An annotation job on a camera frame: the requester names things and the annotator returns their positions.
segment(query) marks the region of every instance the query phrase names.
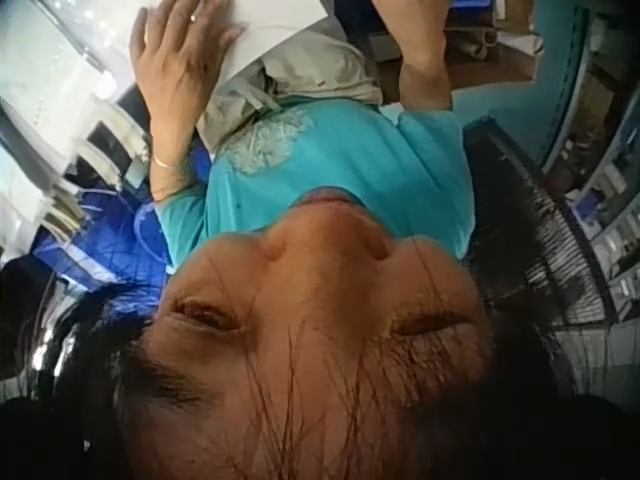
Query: woman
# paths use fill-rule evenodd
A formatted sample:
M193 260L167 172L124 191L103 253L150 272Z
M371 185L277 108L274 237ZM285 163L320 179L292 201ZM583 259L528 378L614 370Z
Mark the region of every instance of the woman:
M610 473L609 456L557 453L609 452L618 413L561 399L533 326L496 328L458 263L474 218L446 111L447 3L375 2L405 59L397 125L353 100L295 98L218 152L206 188L183 158L241 31L213 0L190 22L197 4L165 0L132 36L153 195L181 268L152 322L113 321L109 299L130 294L119 287L77 306L55 386L41 378L39 402L2 409L10 445L30 449L3 453L35 451L30 472L68 478ZM270 150L277 165L243 171L229 145L273 125L294 126ZM606 442L584 441L587 417Z

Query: turquoise shirt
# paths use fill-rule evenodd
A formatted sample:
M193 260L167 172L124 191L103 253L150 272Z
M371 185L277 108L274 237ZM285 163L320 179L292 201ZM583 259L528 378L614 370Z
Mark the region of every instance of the turquoise shirt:
M174 265L208 239L273 224L302 195L341 187L396 238L424 235L458 259L475 226L462 129L452 112L403 112L332 99L289 106L228 144L209 185L157 207Z

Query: closed eye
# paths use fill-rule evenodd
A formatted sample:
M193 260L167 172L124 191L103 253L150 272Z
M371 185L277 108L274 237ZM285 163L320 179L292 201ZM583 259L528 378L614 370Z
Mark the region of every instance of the closed eye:
M465 315L453 312L401 316L393 322L392 333L401 337L427 335L456 325L472 324Z
M191 300L178 301L175 303L173 311L222 332L235 332L240 329L240 325L233 317L207 303Z

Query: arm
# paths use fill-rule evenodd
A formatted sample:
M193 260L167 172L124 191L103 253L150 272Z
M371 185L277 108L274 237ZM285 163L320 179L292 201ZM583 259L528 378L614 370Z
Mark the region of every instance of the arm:
M400 101L407 110L450 110L444 53L449 0L373 0L403 56Z
M230 2L224 0L206 0L191 22L199 3L163 0L152 11L142 9L131 34L131 61L151 116L150 182L156 203L194 186L189 143L224 57L242 31L227 23Z

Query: hand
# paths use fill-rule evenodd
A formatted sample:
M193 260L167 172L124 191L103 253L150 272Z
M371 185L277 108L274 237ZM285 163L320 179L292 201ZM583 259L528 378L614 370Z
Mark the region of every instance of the hand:
M199 3L163 0L154 10L143 8L131 34L131 61L151 115L154 152L166 163L185 155L224 57L242 33L227 21L230 0L205 0L192 22Z
M449 0L373 0L407 63L444 60Z

